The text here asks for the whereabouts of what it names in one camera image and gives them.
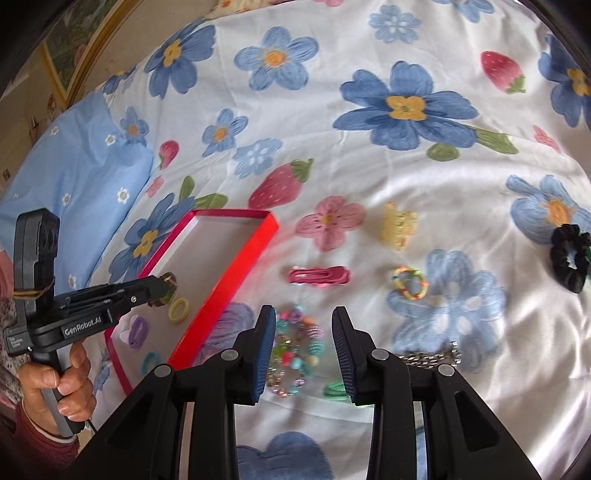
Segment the silver chain bracelet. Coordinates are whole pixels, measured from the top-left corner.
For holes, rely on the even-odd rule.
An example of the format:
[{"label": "silver chain bracelet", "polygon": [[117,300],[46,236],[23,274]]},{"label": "silver chain bracelet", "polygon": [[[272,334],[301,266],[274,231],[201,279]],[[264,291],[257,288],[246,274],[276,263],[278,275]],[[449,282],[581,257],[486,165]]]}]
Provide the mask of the silver chain bracelet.
[{"label": "silver chain bracelet", "polygon": [[450,349],[445,352],[434,353],[432,355],[424,352],[409,352],[404,355],[397,355],[397,357],[407,365],[426,369],[432,369],[439,364],[445,363],[455,367],[462,361],[462,353],[457,347],[456,342],[451,342]]}]

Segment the finger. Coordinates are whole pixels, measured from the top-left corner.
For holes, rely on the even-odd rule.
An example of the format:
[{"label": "finger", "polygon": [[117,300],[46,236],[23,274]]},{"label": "finger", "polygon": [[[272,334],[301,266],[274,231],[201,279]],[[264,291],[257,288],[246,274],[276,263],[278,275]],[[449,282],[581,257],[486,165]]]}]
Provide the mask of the finger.
[{"label": "finger", "polygon": [[80,368],[86,358],[86,349],[82,345],[82,342],[74,343],[72,348],[70,348],[70,363],[72,366],[74,368]]},{"label": "finger", "polygon": [[74,415],[75,413],[82,411],[88,405],[91,397],[92,382],[86,379],[84,384],[78,390],[67,397],[62,398],[57,403],[57,409],[64,416]]},{"label": "finger", "polygon": [[52,367],[33,362],[21,366],[17,377],[21,381],[23,393],[40,388],[56,388],[59,381],[59,376]]},{"label": "finger", "polygon": [[60,378],[60,384],[57,389],[62,395],[69,395],[78,390],[88,379],[90,372],[90,360],[84,360],[80,368],[71,367]]},{"label": "finger", "polygon": [[18,369],[17,377],[21,381],[23,400],[27,404],[27,409],[45,411],[47,405],[39,389],[56,388],[59,382],[57,372],[48,365],[29,362]]},{"label": "finger", "polygon": [[91,397],[89,402],[87,403],[84,409],[74,415],[68,416],[71,421],[86,421],[92,417],[92,413],[94,412],[96,407],[96,398]]}]

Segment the red sleeve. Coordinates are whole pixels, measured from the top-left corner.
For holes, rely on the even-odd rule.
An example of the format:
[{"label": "red sleeve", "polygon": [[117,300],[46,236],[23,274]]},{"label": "red sleeve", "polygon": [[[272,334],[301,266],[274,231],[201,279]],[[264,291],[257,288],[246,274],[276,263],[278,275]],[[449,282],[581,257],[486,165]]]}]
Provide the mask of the red sleeve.
[{"label": "red sleeve", "polygon": [[35,470],[44,480],[59,479],[78,455],[78,438],[70,443],[58,443],[45,437],[28,419],[21,403],[17,405],[15,423],[14,441],[26,452]]}]

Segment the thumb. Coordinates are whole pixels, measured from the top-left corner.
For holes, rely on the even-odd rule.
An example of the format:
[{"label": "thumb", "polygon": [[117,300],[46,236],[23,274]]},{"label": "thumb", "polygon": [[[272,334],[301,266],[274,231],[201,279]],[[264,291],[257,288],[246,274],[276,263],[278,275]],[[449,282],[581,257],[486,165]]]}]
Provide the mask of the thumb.
[{"label": "thumb", "polygon": [[47,365],[26,363],[18,369],[17,377],[27,405],[33,410],[45,410],[47,406],[40,388],[57,388],[60,378],[57,372]]}]

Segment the wall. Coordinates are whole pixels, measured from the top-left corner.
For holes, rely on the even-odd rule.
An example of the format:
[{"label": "wall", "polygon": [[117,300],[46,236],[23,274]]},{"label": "wall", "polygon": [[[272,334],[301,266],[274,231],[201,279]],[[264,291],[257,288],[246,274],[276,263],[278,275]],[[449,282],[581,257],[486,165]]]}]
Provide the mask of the wall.
[{"label": "wall", "polygon": [[[197,17],[208,14],[216,0],[142,0],[107,41],[83,85],[87,92],[111,75],[128,70],[146,57],[173,32]],[[31,149],[29,135],[33,116],[43,126],[47,100],[52,93],[39,51],[21,69],[13,86],[0,100],[0,195]]]}]

